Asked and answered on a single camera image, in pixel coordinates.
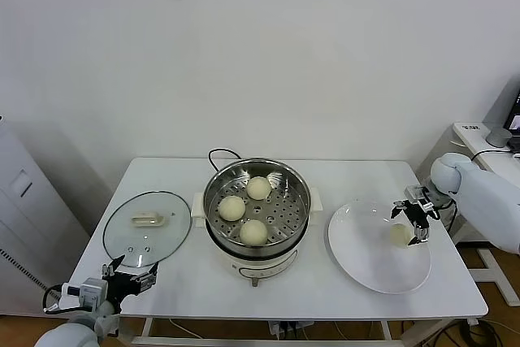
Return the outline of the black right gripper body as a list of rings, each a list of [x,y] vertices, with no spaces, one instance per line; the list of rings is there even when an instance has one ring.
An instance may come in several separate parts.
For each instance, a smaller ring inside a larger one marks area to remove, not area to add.
[[[428,214],[418,203],[401,201],[401,209],[413,227],[429,228]]]

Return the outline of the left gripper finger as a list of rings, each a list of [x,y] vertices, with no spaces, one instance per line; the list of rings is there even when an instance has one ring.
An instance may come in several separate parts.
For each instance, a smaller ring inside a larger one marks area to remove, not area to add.
[[[125,255],[121,255],[115,259],[113,259],[109,264],[102,265],[102,279],[109,280],[111,277],[115,275],[115,271],[120,266],[122,261],[124,260]]]
[[[136,282],[139,284],[140,290],[148,290],[156,284],[158,264],[159,262],[156,262],[147,272],[136,277]]]

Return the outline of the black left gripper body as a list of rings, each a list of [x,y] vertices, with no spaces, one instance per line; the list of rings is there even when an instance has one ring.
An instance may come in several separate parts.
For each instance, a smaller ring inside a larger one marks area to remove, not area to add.
[[[136,275],[115,272],[105,278],[108,283],[106,299],[108,301],[122,301],[129,295],[138,295],[141,283]]]

